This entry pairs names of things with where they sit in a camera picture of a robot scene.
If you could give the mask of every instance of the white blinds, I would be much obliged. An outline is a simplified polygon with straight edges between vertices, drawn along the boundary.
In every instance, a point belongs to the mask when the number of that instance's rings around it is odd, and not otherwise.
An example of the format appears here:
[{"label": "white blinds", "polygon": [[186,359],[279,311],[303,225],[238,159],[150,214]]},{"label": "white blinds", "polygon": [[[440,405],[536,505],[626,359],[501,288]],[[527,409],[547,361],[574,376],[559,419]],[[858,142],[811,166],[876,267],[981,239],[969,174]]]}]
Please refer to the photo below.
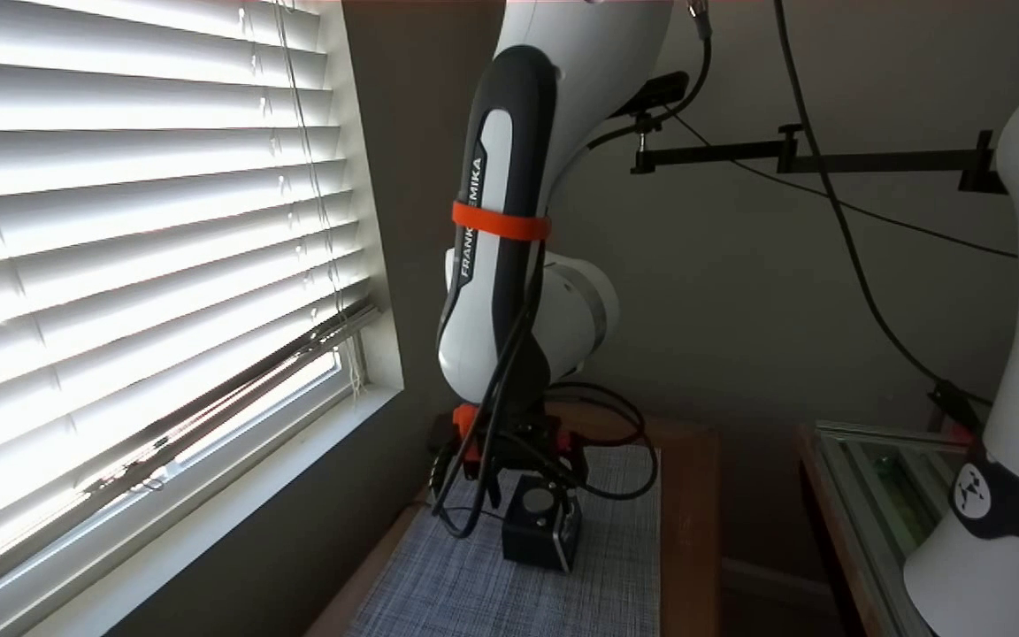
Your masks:
[{"label": "white blinds", "polygon": [[312,11],[0,0],[0,532],[365,297],[332,79]]}]

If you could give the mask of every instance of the wall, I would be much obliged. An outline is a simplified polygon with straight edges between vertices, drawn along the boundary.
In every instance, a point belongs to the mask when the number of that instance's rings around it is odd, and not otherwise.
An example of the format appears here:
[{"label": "wall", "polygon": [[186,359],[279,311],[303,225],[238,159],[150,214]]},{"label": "wall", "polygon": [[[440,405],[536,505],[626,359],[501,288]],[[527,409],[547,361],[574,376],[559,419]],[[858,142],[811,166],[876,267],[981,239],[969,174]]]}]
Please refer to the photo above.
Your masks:
[{"label": "wall", "polygon": [[[715,142],[797,122],[766,0],[715,0],[715,76],[689,122]],[[824,151],[959,148],[1019,104],[1019,0],[788,0]],[[674,8],[661,71],[697,66]],[[630,147],[564,184],[555,249],[605,267],[623,327],[592,376],[726,448],[726,555],[822,576],[794,431],[815,419],[922,429],[930,381],[874,330],[824,203],[731,166],[626,177]],[[654,147],[693,147],[667,123]],[[954,177],[840,177],[849,203],[1016,249],[1008,199]],[[851,219],[897,335],[942,376],[995,392],[1016,319],[1016,262]]]},{"label": "wall", "polygon": [[243,519],[113,635],[299,635],[424,481],[447,409],[428,332],[449,242],[482,3],[351,0],[351,43],[387,233],[407,392]]}]

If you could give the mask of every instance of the orange band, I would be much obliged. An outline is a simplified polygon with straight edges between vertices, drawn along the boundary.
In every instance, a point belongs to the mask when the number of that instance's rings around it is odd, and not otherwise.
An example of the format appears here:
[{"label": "orange band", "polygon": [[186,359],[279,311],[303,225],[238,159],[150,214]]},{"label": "orange band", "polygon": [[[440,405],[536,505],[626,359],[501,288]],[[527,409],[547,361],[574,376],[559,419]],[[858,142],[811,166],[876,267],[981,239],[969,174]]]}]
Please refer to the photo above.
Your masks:
[{"label": "orange band", "polygon": [[454,225],[468,228],[468,230],[482,230],[482,233],[500,233],[505,242],[545,242],[547,239],[545,219],[488,214],[488,209],[474,209],[464,203],[454,203]]}]

